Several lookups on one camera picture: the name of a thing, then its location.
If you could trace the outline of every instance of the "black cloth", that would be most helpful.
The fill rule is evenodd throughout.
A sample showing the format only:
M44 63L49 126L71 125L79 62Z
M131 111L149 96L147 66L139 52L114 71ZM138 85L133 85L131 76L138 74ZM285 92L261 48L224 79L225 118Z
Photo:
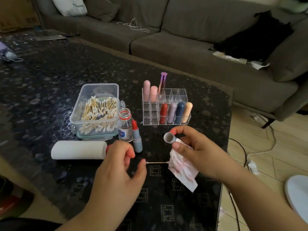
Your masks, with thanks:
M54 231L62 224L29 218L6 218L0 220L1 231Z
M270 11L256 13L257 23L236 33L214 48L234 58L264 62L274 49L293 33L290 23L283 24L272 17Z

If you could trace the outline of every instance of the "black table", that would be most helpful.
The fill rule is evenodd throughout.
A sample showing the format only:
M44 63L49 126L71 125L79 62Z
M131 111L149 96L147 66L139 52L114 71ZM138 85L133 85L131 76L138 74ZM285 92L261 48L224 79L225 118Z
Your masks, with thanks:
M117 83L120 100L140 122L143 81L158 85L165 70L84 44L33 39L34 35L46 34L54 33L28 32L0 38L24 59L0 63L0 155L70 219L85 206L101 164L99 160L56 161L50 157L55 142L78 140L71 133L69 118L82 85ZM167 72L167 87L185 88L194 105L189 125L226 151L232 90ZM131 161L129 175L141 158L150 162L169 160L171 146L163 135L171 127L139 125L144 150ZM141 193L118 230L217 228L221 183L199 174L198 187L191 193L167 165L148 165L147 170Z

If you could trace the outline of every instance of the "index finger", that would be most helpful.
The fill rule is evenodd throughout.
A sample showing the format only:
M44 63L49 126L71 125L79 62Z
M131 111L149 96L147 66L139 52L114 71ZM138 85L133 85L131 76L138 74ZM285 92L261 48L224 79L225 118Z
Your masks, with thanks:
M125 156L134 158L135 152L131 144L125 141L117 140L111 145L106 157L107 156L110 156L112 159L120 159L123 161Z
M173 135L184 134L189 137L196 137L200 134L200 132L187 125L176 126L172 128L169 132L171 132Z

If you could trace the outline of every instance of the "sofa leg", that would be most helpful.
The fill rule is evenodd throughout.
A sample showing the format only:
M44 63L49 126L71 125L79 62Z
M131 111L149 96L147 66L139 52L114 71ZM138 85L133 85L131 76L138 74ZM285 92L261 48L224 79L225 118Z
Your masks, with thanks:
M272 124L275 121L275 119L272 118L268 118L267 123L264 124L264 126L262 126L262 129L267 128L270 124Z

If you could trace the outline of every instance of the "person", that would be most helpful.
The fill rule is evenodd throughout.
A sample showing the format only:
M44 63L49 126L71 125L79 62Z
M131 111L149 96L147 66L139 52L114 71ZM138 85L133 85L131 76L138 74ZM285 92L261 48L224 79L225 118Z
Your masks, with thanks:
M242 167L219 146L195 129L181 125L170 130L185 134L172 148L190 160L206 177L225 184L250 230L307 231L308 224L282 198ZM147 170L142 159L133 178L126 173L135 157L131 144L115 141L96 171L90 199L84 210L57 231L114 231L136 201Z

